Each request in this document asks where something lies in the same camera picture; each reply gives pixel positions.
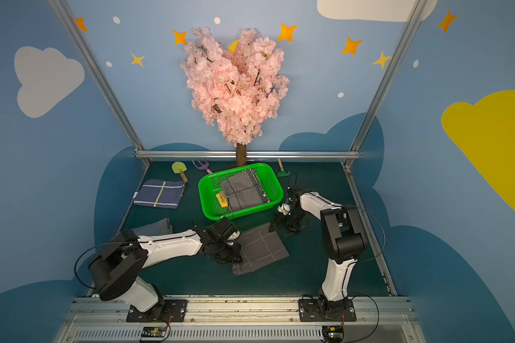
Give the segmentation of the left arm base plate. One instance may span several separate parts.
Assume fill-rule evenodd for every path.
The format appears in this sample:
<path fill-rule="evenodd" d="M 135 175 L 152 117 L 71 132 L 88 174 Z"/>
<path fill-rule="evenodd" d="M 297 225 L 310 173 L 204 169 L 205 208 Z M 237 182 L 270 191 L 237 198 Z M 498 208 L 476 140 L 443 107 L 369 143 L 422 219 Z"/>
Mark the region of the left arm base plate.
<path fill-rule="evenodd" d="M 160 300 L 146 312 L 131 305 L 126 322 L 183 322 L 187 313 L 187 300 Z"/>

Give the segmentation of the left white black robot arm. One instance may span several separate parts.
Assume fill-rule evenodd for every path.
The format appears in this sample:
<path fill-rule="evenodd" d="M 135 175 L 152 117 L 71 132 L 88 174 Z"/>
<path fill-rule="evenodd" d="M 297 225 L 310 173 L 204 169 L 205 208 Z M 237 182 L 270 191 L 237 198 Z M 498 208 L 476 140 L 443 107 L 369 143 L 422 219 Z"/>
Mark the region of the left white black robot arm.
<path fill-rule="evenodd" d="M 154 321 L 166 312 L 167 305 L 157 289 L 140 277 L 143 269 L 195 255 L 207 255 L 219 264 L 239 263 L 239 237 L 240 231 L 228 218 L 208 227 L 161 236 L 127 230 L 89 261 L 88 270 L 102 301 L 122 300 Z"/>

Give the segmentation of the green plastic basket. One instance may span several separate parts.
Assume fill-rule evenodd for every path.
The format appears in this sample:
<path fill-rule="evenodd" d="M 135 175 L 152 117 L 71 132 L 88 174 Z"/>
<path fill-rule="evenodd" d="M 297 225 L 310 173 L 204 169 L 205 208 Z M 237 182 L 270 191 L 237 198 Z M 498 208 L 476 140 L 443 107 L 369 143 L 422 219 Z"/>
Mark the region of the green plastic basket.
<path fill-rule="evenodd" d="M 209 174 L 199 181 L 198 190 L 203 214 L 213 221 L 269 210 L 284 197 L 276 173 L 265 163 Z"/>

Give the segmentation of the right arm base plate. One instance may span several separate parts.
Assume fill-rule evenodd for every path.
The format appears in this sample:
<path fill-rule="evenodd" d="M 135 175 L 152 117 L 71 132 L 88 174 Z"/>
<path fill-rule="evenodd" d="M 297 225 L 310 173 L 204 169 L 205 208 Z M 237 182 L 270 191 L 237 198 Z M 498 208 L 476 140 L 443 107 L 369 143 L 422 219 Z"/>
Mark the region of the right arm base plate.
<path fill-rule="evenodd" d="M 337 302 L 324 297 L 302 297 L 298 300 L 298 313 L 302 322 L 355 322 L 356 310 L 352 301 L 345 298 Z"/>

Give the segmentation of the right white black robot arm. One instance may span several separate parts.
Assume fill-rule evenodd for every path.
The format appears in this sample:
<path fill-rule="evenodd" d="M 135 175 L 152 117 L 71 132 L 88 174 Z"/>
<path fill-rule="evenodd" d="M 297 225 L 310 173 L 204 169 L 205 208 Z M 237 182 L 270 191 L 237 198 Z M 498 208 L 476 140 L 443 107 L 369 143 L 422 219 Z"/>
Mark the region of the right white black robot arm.
<path fill-rule="evenodd" d="M 320 220 L 328 266 L 318 308 L 322 315 L 340 312 L 348 306 L 350 276 L 368 244 L 358 209 L 332 202 L 316 191 L 303 191 L 296 186 L 288 187 L 287 192 L 288 198 L 278 206 L 270 231 L 282 228 L 284 235 L 291 237 L 300 234 L 306 216 Z"/>

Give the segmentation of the yellow cartoon pillowcase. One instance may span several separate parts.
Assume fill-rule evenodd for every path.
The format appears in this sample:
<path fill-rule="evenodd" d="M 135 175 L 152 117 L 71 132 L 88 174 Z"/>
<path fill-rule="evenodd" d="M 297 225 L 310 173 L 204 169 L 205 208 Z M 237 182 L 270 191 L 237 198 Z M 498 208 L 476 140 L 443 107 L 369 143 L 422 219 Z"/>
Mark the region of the yellow cartoon pillowcase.
<path fill-rule="evenodd" d="M 216 195 L 216 199 L 222 208 L 229 207 L 229 201 L 224 191 L 219 191 Z"/>

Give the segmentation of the beige grey pillowcase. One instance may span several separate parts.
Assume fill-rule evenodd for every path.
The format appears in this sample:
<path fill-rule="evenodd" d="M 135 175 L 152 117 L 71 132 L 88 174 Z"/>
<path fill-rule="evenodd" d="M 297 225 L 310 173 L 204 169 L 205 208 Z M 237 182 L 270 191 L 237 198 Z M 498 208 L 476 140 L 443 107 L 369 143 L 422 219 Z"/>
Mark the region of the beige grey pillowcase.
<path fill-rule="evenodd" d="M 168 218 L 164 218 L 158 222 L 147 224 L 141 227 L 132 229 L 137 236 L 163 236 L 173 233 L 173 227 Z"/>

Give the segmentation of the light grey plaid pillowcase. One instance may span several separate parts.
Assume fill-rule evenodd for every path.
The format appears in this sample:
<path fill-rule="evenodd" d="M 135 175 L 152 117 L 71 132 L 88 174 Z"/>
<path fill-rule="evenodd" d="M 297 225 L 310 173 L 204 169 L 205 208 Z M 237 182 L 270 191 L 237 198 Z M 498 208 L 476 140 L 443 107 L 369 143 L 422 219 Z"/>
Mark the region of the light grey plaid pillowcase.
<path fill-rule="evenodd" d="M 254 169 L 246 169 L 220 183 L 233 212 L 270 202 Z"/>

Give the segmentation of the dark grey grid pillowcase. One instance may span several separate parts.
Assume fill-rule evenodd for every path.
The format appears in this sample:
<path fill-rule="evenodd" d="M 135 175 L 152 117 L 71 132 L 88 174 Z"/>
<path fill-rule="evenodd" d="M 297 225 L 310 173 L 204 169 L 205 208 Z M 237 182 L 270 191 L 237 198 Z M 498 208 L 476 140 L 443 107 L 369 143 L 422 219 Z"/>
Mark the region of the dark grey grid pillowcase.
<path fill-rule="evenodd" d="M 236 276 L 256 272 L 290 256 L 277 231 L 270 231 L 270 223 L 243 232 L 237 243 L 242 261 L 233 264 Z"/>

